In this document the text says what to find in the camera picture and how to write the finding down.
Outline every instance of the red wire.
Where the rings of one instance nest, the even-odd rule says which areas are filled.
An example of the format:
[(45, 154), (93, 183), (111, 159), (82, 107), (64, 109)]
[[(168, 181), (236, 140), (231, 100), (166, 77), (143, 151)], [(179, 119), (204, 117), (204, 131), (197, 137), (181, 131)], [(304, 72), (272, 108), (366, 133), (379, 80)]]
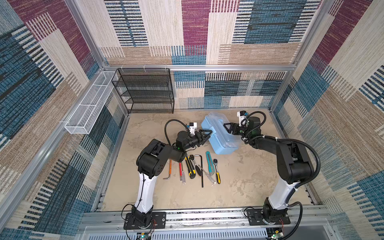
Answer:
[(156, 228), (156, 220), (153, 219), (153, 226), (152, 226), (152, 228), (151, 228), (151, 230), (149, 232), (151, 232), (152, 229), (153, 229), (152, 233), (154, 233), (155, 232), (155, 228)]
[(283, 229), (284, 228), (284, 223), (283, 223), (283, 220), (281, 220), (281, 218), (280, 218), (280, 222), (281, 222), (281, 225), (282, 225), (281, 226), (281, 231), (283, 232), (283, 235), (284, 235), (284, 229)]

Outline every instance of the light blue plastic toolbox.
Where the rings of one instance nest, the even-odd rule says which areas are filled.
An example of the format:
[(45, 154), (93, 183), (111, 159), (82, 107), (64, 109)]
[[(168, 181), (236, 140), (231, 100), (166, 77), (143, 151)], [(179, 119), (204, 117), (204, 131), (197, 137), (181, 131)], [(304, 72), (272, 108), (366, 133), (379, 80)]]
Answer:
[(223, 124), (229, 123), (224, 114), (210, 112), (201, 123), (202, 129), (212, 130), (209, 142), (216, 154), (231, 154), (242, 143), (240, 136), (229, 134)]

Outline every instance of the white wire mesh basket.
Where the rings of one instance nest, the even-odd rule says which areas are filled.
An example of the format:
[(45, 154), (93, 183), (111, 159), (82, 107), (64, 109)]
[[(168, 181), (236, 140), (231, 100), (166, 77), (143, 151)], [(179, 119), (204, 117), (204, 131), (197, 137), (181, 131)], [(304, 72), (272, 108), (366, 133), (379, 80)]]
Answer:
[(65, 129), (70, 134), (89, 134), (91, 132), (113, 89), (112, 79), (117, 81), (117, 76), (113, 71), (103, 71), (98, 76), (65, 124)]

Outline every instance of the patterned fabric wall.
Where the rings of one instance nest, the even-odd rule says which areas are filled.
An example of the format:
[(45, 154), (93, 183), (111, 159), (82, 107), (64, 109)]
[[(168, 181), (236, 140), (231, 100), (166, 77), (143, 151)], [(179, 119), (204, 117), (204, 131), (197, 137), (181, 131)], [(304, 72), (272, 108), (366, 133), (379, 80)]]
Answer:
[[(0, 0), (0, 200), (98, 66), (64, 0)], [(109, 96), (91, 134), (67, 134), (0, 239), (74, 235), (89, 211), (123, 118)]]
[(289, 64), (321, 0), (78, 0), (110, 65)]
[(0, 239), (73, 239), (83, 213), (91, 211), (124, 120), (118, 101), (111, 93), (89, 135), (66, 133)]
[(64, 0), (0, 8), (1, 200), (98, 66)]
[(384, 236), (384, 1), (336, 0), (274, 111), (312, 145), (312, 182), (344, 239)]
[(171, 72), (175, 109), (263, 107), (286, 72)]

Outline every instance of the black cable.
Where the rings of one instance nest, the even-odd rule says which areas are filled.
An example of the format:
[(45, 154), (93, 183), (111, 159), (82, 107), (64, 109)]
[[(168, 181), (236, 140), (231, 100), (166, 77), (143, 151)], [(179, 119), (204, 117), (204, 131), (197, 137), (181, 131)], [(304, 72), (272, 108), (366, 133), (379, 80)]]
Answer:
[(256, 112), (253, 112), (253, 113), (261, 113), (263, 116), (264, 116), (264, 119), (263, 119), (263, 121), (259, 124), (259, 125), (257, 125), (256, 127), (254, 127), (254, 128), (252, 128), (251, 130), (249, 130), (246, 134), (245, 134), (245, 138), (248, 138), (248, 135), (251, 133), (251, 132), (253, 132), (254, 130), (256, 130), (256, 129), (258, 129), (259, 127), (261, 127), (264, 123), (265, 123), (265, 121), (266, 121), (266, 115), (265, 115), (265, 113), (263, 113), (263, 112), (260, 112), (260, 111), (256, 111)]
[(180, 121), (180, 120), (177, 120), (177, 119), (171, 119), (171, 120), (169, 120), (169, 121), (165, 124), (165, 126), (164, 126), (164, 133), (165, 133), (165, 135), (166, 135), (166, 139), (167, 139), (169, 145), (170, 145), (170, 141), (169, 141), (169, 138), (168, 138), (168, 135), (167, 135), (167, 125), (168, 125), (168, 123), (170, 123), (170, 122), (172, 122), (172, 121), (176, 121), (176, 122), (181, 123), (181, 124), (185, 127), (185, 129), (187, 130), (188, 135), (190, 136), (189, 128), (187, 127), (187, 125), (185, 125), (185, 124), (184, 124), (182, 121)]
[[(141, 197), (143, 196), (143, 189), (144, 189), (144, 183), (145, 183), (144, 173), (142, 173), (142, 175), (143, 175), (143, 186), (141, 187), (141, 194), (140, 194), (139, 203), (137, 204), (137, 207), (135, 208), (135, 211), (134, 211), (133, 213), (131, 213), (131, 215), (129, 216), (127, 222), (129, 222), (129, 220), (131, 219), (131, 217), (133, 216), (133, 214), (136, 212), (137, 208), (139, 207), (140, 202), (142, 201), (142, 198), (141, 198)], [(122, 217), (122, 212), (123, 212), (124, 208), (123, 208), (122, 211), (121, 211), (121, 218), (124, 219), (124, 221), (125, 221), (125, 218)], [(129, 240), (131, 240), (131, 238), (128, 236), (127, 229), (125, 229), (125, 234), (127, 235), (127, 238), (128, 238)]]
[(283, 238), (279, 238), (279, 240), (286, 240), (287, 238), (289, 238), (290, 236), (292, 236), (292, 234), (294, 234), (295, 231), (297, 230), (297, 228), (299, 227), (301, 218), (302, 218), (302, 216), (303, 216), (303, 205), (301, 204), (301, 202), (294, 202), (294, 203), (292, 203), (292, 204), (290, 204), (290, 205), (287, 205), (287, 207), (293, 207), (293, 206), (296, 206), (296, 205), (300, 205), (299, 219), (297, 220), (296, 225), (295, 225), (295, 227), (292, 229), (292, 231), (291, 231), (290, 233), (288, 233), (287, 235), (285, 235)]
[(257, 136), (255, 136), (255, 137), (253, 137), (253, 138), (251, 138), (251, 139), (245, 139), (245, 140), (243, 140), (243, 141), (244, 141), (245, 144), (249, 144), (250, 142), (252, 142), (252, 141), (255, 140), (256, 138), (261, 138), (261, 137), (263, 137), (263, 135), (257, 135)]
[(125, 205), (125, 206), (122, 208), (122, 210), (121, 210), (121, 218), (124, 219), (124, 220), (125, 220), (125, 218), (123, 218), (123, 216), (122, 216), (122, 212), (124, 211), (124, 208), (125, 208), (126, 206), (128, 206), (128, 205), (131, 205), (132, 207), (134, 206), (133, 204), (127, 204), (127, 205)]
[(248, 120), (248, 118), (249, 118), (250, 116), (254, 115), (255, 113), (261, 113), (261, 114), (264, 116), (264, 119), (266, 118), (266, 115), (265, 115), (263, 112), (261, 112), (261, 111), (255, 111), (255, 112), (253, 112), (253, 113), (251, 113), (251, 114), (248, 114), (248, 115), (247, 115), (247, 116), (240, 122), (240, 125), (243, 126), (243, 121)]
[(253, 207), (246, 207), (246, 208), (244, 209), (244, 211), (243, 211), (244, 216), (245, 216), (246, 218), (255, 218), (255, 217), (253, 217), (253, 216), (247, 216), (247, 215), (245, 214), (245, 211), (246, 211), (247, 209), (254, 209), (254, 208), (253, 208)]
[(195, 146), (195, 148), (194, 149), (189, 149), (189, 150), (186, 150), (186, 152), (188, 152), (188, 151), (191, 151), (191, 150), (195, 150), (197, 147)]

